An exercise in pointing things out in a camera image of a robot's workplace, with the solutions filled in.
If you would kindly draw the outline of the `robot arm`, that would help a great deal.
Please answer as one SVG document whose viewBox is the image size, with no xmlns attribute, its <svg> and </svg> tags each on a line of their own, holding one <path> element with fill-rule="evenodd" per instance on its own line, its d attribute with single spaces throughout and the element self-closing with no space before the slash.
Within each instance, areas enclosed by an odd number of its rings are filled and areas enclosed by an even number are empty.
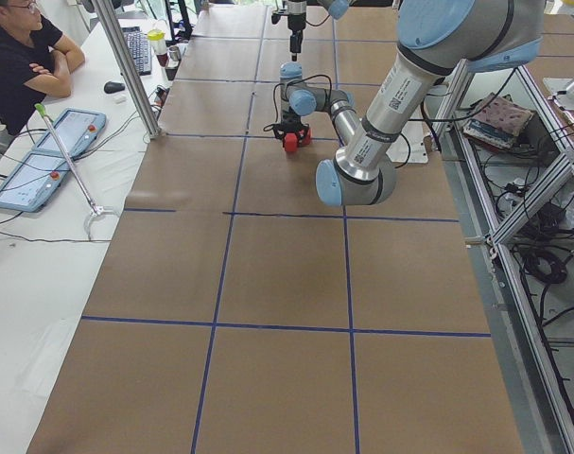
<svg viewBox="0 0 574 454">
<path fill-rule="evenodd" d="M 460 61 L 472 73 L 532 61 L 542 41 L 542 1 L 406 1 L 399 9 L 397 54 L 367 112 L 358 117 L 341 90 L 317 88 L 296 61 L 282 64 L 281 106 L 270 131 L 287 152 L 308 144 L 304 116 L 330 116 L 343 146 L 316 169 L 319 198 L 329 206 L 373 205 L 396 183 L 387 154 L 434 83 Z"/>
<path fill-rule="evenodd" d="M 338 20 L 350 8 L 386 8 L 399 9 L 399 1 L 350 1 L 350 0 L 294 0 L 276 1 L 276 8 L 271 12 L 270 21 L 277 25 L 283 18 L 289 30 L 289 54 L 292 61 L 297 61 L 302 52 L 304 31 L 307 26 L 317 27 L 327 19 Z M 308 7 L 321 7 L 326 12 L 323 21 L 312 24 L 307 20 Z"/>
</svg>

